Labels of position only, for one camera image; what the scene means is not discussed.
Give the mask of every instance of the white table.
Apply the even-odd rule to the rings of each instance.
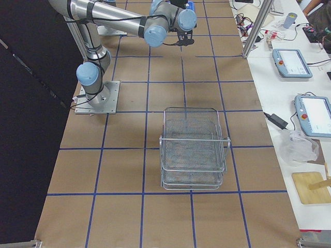
[[[307,19],[295,0],[281,1],[285,11],[284,16],[275,16],[275,20],[263,27],[263,29],[284,32],[286,39],[292,39],[295,36],[295,26],[297,24],[306,23]],[[254,4],[258,5],[259,1],[254,0]],[[234,2],[234,5],[236,8],[240,8],[244,4]],[[284,20],[289,12],[294,12],[298,15],[296,24],[293,24],[289,29],[284,29],[283,27],[276,28],[275,23]],[[299,49],[307,63],[329,59],[329,56],[324,50],[320,49],[318,44],[309,43],[302,27],[304,26],[301,25],[296,28],[298,34],[294,41],[275,39],[272,41],[273,48]],[[258,47],[250,52],[247,59],[264,112],[278,115],[287,121],[289,123],[287,127],[293,130],[290,117],[295,113],[293,100],[297,94],[311,91],[317,96],[325,96],[331,100],[331,80],[326,74],[327,71],[331,71],[331,62],[311,66],[310,69],[313,74],[311,79],[284,79],[276,69],[272,58],[272,51],[268,48],[266,41],[262,40],[261,42],[256,43],[256,45]],[[292,119],[295,120],[296,128],[299,129],[297,117],[295,116]],[[316,171],[320,172],[323,178],[326,179],[324,166],[312,163],[286,163],[282,159],[279,151],[282,142],[280,139],[280,129],[269,121],[267,121],[267,124],[299,229],[331,230],[331,204],[303,205],[300,202],[291,177],[292,173],[295,172]],[[321,142],[325,161],[331,164],[331,139],[318,139]]]

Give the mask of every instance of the blue cup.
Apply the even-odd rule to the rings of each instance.
[[[298,15],[296,13],[292,13],[292,12],[289,13],[284,21],[283,27],[289,28],[295,22],[295,19],[297,17],[298,17]]]

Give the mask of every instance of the white screen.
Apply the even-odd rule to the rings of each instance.
[[[312,133],[331,134],[331,118],[324,99],[302,98],[305,105]]]
[[[284,62],[288,74],[308,74],[297,51],[280,50],[279,54]]]

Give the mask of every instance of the wooden block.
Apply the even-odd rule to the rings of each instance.
[[[331,203],[331,196],[327,188],[320,188],[316,190],[310,190],[308,187],[310,184],[321,182],[321,173],[319,172],[302,172],[293,173],[292,179],[294,181],[296,190],[299,194],[302,204],[325,204]]]

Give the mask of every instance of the wire basket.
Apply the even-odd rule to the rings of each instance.
[[[213,108],[170,107],[160,137],[161,185],[165,189],[217,189],[226,172],[218,112]]]

